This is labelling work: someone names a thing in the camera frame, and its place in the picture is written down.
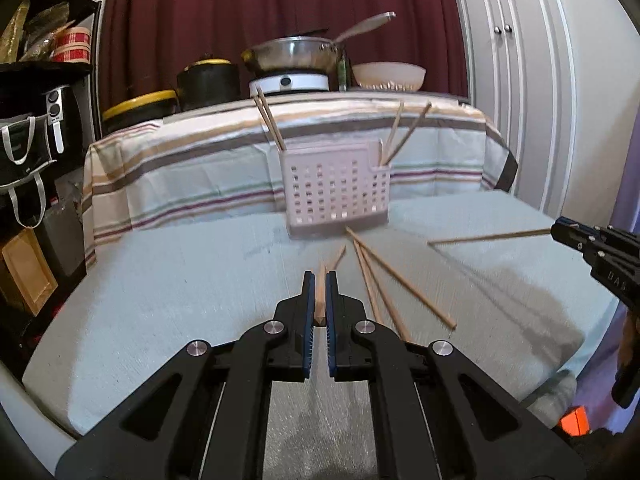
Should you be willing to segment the person right hand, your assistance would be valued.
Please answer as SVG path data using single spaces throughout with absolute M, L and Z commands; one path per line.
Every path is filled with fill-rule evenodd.
M 637 315 L 628 310 L 623 325 L 622 339 L 620 340 L 620 348 L 617 355 L 617 370 L 620 372 L 634 358 L 636 350 L 634 345 L 639 338 L 639 318 Z

